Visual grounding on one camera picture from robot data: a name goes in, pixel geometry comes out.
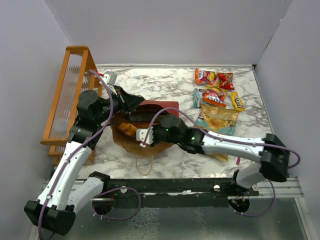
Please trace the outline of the yellow M&M's bag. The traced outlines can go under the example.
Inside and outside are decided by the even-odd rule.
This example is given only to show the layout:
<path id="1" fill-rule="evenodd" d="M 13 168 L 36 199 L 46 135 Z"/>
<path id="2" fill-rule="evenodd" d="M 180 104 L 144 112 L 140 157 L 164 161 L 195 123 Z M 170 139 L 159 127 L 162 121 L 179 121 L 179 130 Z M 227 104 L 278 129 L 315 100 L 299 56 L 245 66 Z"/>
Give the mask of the yellow M&M's bag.
<path id="1" fill-rule="evenodd" d="M 245 106 L 243 101 L 240 99 L 238 92 L 237 91 L 230 92 L 229 96 L 231 97 L 231 101 L 235 110 L 243 112 L 245 110 Z"/>

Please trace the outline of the red snack packet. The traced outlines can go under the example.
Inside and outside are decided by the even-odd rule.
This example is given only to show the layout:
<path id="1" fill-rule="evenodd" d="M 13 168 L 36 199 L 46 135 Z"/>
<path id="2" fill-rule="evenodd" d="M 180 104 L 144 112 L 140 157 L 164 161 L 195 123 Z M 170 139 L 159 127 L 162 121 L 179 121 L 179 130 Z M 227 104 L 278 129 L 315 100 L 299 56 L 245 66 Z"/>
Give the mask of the red snack packet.
<path id="1" fill-rule="evenodd" d="M 217 76 L 220 79 L 220 88 L 231 91 L 235 90 L 235 87 L 233 85 L 234 74 L 232 72 L 218 73 Z"/>

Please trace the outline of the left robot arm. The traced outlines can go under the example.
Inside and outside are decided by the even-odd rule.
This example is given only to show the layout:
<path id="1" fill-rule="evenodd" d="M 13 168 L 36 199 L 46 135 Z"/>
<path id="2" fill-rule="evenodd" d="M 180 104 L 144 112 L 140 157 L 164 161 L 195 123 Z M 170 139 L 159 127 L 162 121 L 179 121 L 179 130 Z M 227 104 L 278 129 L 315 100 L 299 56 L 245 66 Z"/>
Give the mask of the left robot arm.
<path id="1" fill-rule="evenodd" d="M 52 235 L 66 235 L 72 228 L 76 214 L 92 198 L 106 197 L 114 192 L 108 175 L 93 172 L 75 191 L 72 191 L 84 162 L 95 149 L 104 129 L 118 112 L 131 114 L 145 100 L 125 92 L 120 86 L 107 89 L 108 99 L 99 97 L 94 90 L 85 90 L 78 96 L 77 117 L 71 127 L 64 153 L 46 188 L 29 200 L 24 212 L 38 227 L 39 239 L 43 230 Z"/>

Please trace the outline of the orange chips bag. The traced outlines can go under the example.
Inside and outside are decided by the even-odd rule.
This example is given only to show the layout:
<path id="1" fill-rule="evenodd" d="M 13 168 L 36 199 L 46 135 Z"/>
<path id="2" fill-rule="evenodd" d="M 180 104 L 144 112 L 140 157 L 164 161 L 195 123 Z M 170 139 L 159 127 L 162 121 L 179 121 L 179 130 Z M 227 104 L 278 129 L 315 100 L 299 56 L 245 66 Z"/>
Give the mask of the orange chips bag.
<path id="1" fill-rule="evenodd" d="M 140 128 L 140 124 L 133 122 L 121 122 L 116 128 L 126 136 L 135 137 L 137 129 Z"/>

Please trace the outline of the colourful Fox's fruits bag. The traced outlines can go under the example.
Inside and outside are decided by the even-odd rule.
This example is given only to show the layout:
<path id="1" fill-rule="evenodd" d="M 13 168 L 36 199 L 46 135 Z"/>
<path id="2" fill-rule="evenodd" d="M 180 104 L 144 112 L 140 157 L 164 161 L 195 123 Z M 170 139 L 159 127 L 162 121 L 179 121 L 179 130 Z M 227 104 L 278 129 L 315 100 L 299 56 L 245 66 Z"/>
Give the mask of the colourful Fox's fruits bag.
<path id="1" fill-rule="evenodd" d="M 221 81 L 216 71 L 195 69 L 195 83 L 198 85 L 219 86 Z"/>

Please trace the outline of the green Fox's candy bag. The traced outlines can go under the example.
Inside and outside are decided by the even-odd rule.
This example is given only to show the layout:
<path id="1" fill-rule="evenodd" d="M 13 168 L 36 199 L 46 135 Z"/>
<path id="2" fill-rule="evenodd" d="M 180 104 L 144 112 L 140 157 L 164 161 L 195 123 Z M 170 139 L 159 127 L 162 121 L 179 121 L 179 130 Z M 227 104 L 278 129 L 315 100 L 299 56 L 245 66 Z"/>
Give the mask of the green Fox's candy bag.
<path id="1" fill-rule="evenodd" d="M 195 108 L 200 108 L 203 104 L 203 94 L 205 93 L 205 89 L 195 88 L 193 90 L 193 106 Z"/>

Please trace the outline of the orange white snack packet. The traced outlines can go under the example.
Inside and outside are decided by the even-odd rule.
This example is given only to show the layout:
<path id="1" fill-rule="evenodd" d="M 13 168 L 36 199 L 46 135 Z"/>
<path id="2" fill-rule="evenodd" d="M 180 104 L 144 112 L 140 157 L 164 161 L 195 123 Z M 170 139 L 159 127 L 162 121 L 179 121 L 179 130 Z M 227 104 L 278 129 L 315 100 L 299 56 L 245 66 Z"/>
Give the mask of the orange white snack packet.
<path id="1" fill-rule="evenodd" d="M 227 105 L 224 103 L 226 94 L 227 91 L 220 87 L 207 85 L 202 93 L 202 101 L 216 107 L 226 108 Z"/>

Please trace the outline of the gold crispy snack bag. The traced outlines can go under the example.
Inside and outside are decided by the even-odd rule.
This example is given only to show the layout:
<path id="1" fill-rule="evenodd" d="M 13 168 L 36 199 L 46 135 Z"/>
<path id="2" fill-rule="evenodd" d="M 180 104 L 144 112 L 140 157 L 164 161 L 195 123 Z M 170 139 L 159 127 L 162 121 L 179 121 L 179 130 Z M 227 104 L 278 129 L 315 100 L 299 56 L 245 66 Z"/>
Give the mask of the gold crispy snack bag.
<path id="1" fill-rule="evenodd" d="M 202 105 L 196 124 L 217 134 L 234 136 L 239 112 L 212 105 Z"/>

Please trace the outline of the red brown paper bag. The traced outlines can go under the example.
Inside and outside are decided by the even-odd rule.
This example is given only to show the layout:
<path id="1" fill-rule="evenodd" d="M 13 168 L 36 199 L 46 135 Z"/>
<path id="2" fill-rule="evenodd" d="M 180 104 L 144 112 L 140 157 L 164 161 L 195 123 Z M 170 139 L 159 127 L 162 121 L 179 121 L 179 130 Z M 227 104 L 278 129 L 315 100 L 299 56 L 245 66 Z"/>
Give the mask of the red brown paper bag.
<path id="1" fill-rule="evenodd" d="M 146 146 L 145 148 L 140 146 L 140 142 L 136 140 L 136 136 L 127 136 L 117 129 L 118 124 L 122 122 L 127 123 L 138 123 L 139 129 L 146 129 L 149 126 L 154 115 L 164 108 L 179 108 L 177 101 L 158 101 L 158 100 L 144 100 L 132 114 L 124 114 L 118 112 L 111 119 L 111 129 L 113 141 L 128 153 L 135 156 L 136 159 L 139 157 L 146 157 L 150 160 L 154 159 L 154 156 L 163 152 L 164 150 L 173 146 L 172 143 L 161 142 L 154 147 Z"/>

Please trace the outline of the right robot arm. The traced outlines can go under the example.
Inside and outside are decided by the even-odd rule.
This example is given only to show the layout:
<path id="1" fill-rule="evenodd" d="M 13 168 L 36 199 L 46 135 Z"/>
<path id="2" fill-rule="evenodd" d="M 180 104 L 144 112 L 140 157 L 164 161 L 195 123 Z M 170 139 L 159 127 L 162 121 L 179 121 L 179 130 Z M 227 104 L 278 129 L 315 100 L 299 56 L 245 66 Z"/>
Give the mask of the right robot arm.
<path id="1" fill-rule="evenodd" d="M 283 183 L 288 178 L 289 150 L 272 133 L 263 138 L 228 136 L 188 127 L 181 118 L 169 114 L 152 127 L 148 139 L 151 146 L 170 143 L 190 154 L 222 154 L 252 161 L 233 173 L 229 189 L 236 196 L 263 180 Z"/>

